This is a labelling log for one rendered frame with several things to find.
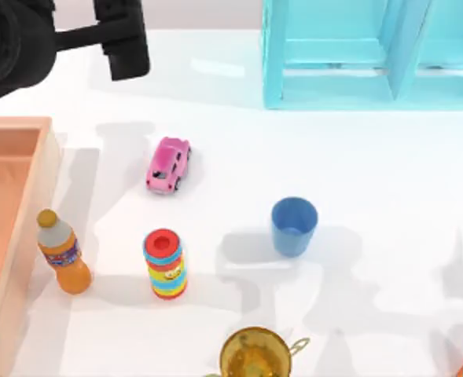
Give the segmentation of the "blue cup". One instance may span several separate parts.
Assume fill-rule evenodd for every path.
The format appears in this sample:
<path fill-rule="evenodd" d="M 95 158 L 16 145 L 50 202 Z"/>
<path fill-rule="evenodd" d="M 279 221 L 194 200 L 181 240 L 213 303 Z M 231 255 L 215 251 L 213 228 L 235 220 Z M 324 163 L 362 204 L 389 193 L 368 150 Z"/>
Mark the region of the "blue cup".
<path fill-rule="evenodd" d="M 315 206 L 301 197 L 290 196 L 277 201 L 271 211 L 274 248 L 287 258 L 303 254 L 318 224 Z"/>

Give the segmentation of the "light blue rack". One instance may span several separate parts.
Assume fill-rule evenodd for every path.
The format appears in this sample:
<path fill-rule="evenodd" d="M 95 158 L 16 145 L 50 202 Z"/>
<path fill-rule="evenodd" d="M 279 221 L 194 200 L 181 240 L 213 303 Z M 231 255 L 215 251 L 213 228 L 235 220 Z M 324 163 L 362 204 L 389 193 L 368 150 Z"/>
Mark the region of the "light blue rack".
<path fill-rule="evenodd" d="M 463 0 L 263 0 L 263 103 L 463 110 Z"/>

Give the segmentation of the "striped red-topped can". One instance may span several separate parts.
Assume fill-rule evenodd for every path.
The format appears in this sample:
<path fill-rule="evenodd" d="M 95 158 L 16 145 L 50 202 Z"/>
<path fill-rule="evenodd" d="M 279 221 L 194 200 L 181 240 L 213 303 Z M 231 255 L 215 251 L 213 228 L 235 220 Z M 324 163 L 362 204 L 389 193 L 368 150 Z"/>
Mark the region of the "striped red-topped can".
<path fill-rule="evenodd" d="M 153 230 L 144 240 L 143 255 L 154 294 L 166 300 L 180 296 L 187 287 L 187 270 L 178 234 Z"/>

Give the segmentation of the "gold trophy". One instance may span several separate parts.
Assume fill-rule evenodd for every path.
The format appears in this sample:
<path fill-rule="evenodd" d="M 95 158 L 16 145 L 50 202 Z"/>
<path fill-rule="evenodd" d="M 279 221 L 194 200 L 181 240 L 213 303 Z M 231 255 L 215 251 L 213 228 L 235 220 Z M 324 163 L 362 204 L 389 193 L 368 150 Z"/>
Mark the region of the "gold trophy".
<path fill-rule="evenodd" d="M 219 373 L 204 377 L 291 377 L 292 358 L 310 341 L 305 337 L 288 346 L 279 334 L 267 328 L 242 328 L 224 342 Z"/>

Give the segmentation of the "pink toy car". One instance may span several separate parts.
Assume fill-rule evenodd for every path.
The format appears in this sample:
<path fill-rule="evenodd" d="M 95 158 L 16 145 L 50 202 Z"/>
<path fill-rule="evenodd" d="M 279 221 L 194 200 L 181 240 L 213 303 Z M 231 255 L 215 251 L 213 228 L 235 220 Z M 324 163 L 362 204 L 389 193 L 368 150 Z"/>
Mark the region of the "pink toy car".
<path fill-rule="evenodd" d="M 187 140 L 164 137 L 156 147 L 146 175 L 146 186 L 152 192 L 177 192 L 187 175 L 192 149 Z"/>

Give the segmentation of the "orange drink bottle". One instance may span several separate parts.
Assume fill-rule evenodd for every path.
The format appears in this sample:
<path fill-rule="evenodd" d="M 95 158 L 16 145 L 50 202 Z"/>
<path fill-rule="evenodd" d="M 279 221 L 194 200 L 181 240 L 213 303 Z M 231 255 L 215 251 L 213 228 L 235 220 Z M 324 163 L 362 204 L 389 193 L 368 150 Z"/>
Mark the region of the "orange drink bottle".
<path fill-rule="evenodd" d="M 70 295 L 82 294 L 91 285 L 92 275 L 74 229 L 48 208 L 39 212 L 37 223 L 39 250 L 55 271 L 60 288 Z"/>

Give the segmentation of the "shallow salmon box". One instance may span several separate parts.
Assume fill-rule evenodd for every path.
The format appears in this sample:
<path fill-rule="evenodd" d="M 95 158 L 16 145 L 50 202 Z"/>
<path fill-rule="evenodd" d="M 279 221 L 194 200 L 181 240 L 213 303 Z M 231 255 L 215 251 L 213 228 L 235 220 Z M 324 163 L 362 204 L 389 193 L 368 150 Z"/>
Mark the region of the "shallow salmon box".
<path fill-rule="evenodd" d="M 61 152 L 49 117 L 0 117 L 0 377 L 8 377 L 26 319 L 38 252 L 38 212 L 49 207 Z"/>

